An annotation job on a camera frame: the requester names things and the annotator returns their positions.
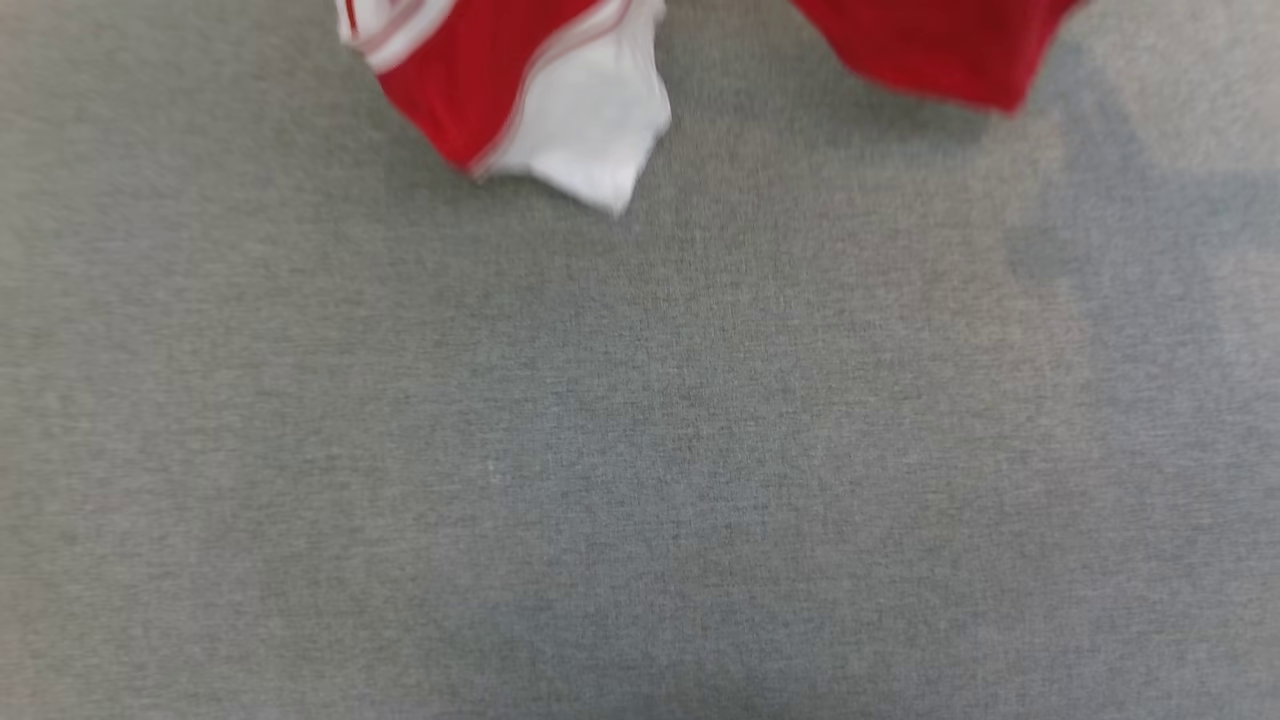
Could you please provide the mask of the red and white garment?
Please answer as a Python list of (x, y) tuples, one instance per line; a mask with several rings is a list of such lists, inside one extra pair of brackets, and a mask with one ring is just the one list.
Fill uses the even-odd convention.
[[(855, 74), (1012, 113), (1089, 0), (788, 0)], [(529, 176), (613, 217), (672, 111), (666, 0), (334, 0), (343, 45), (454, 169)]]

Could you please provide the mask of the grey fabric sofa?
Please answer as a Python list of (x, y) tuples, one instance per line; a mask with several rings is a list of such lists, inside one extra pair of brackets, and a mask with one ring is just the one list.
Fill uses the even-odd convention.
[(657, 55), (612, 219), (332, 0), (0, 0), (0, 720), (1280, 720), (1280, 0)]

